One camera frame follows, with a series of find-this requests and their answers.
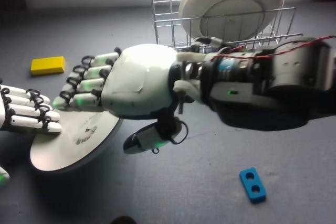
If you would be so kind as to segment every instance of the gray table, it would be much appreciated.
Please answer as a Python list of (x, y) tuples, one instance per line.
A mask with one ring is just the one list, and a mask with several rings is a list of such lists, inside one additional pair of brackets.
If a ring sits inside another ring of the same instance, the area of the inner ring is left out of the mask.
[[(299, 5), (292, 32), (334, 35), (335, 14), (335, 3)], [(82, 56), (155, 42), (150, 8), (0, 17), (0, 75), (7, 85), (49, 97), (58, 94)], [(336, 47), (336, 40), (329, 43)], [(32, 59), (54, 55), (66, 57), (66, 73), (29, 76)], [(125, 138), (149, 122), (125, 120), (108, 149), (65, 175), (34, 171), (32, 138), (1, 133), (0, 161), (12, 180), (0, 194), (0, 223), (108, 224), (119, 215), (139, 224), (336, 223), (335, 118), (281, 132), (226, 126), (198, 104), (187, 104), (181, 118), (190, 135), (180, 146), (126, 156)], [(250, 167), (257, 168), (268, 193), (262, 204), (250, 204), (238, 177)]]

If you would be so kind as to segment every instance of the blue block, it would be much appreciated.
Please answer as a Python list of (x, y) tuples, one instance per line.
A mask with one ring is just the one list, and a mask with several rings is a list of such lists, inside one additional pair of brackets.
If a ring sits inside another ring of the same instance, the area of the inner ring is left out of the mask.
[(239, 176), (252, 203), (258, 203), (266, 199), (265, 188), (254, 167), (241, 171)]

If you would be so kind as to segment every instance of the wire basket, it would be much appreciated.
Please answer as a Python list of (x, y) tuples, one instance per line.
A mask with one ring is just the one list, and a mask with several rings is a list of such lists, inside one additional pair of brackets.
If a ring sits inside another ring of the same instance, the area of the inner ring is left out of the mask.
[(196, 18), (178, 18), (179, 4), (181, 0), (152, 0), (153, 4), (153, 14), (154, 14), (154, 30), (156, 43), (166, 46), (173, 47), (177, 50), (188, 47), (193, 42), (191, 38), (183, 29), (181, 21), (189, 20), (191, 23), (192, 20), (203, 20), (208, 24), (210, 19), (214, 18), (223, 18), (227, 19), (233, 16), (241, 16), (244, 18), (244, 15), (251, 14), (264, 14), (266, 12), (274, 12), (275, 17), (272, 22), (260, 33), (255, 32), (254, 36), (251, 39), (237, 41), (226, 41), (236, 46), (245, 45), (247, 49), (254, 49), (256, 46), (263, 45), (274, 45), (278, 44), (282, 39), (292, 37), (292, 36), (302, 36), (302, 34), (290, 34), (290, 28), (293, 23), (296, 8), (289, 7), (284, 8), (286, 0), (281, 0), (281, 8), (274, 10), (266, 10), (262, 12), (255, 13), (238, 13), (230, 14), (223, 16), (211, 16), (211, 17), (196, 17)]

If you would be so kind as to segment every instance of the yellow block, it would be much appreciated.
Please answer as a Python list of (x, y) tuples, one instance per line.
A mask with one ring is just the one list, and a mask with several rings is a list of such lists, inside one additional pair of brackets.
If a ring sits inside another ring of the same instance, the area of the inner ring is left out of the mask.
[(31, 63), (33, 76), (50, 73), (63, 73), (65, 71), (65, 59), (63, 56), (34, 59)]

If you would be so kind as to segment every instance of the plate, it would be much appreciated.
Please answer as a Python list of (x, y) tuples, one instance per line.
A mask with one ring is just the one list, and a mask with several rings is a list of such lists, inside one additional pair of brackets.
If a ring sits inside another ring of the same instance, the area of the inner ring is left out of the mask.
[(68, 172), (98, 156), (109, 144), (122, 120), (107, 111), (57, 111), (62, 132), (36, 135), (30, 149), (30, 161), (43, 172)]
[(210, 36), (240, 41), (255, 36), (272, 21), (281, 0), (181, 0), (180, 18), (212, 17), (183, 20), (182, 26), (192, 38)]

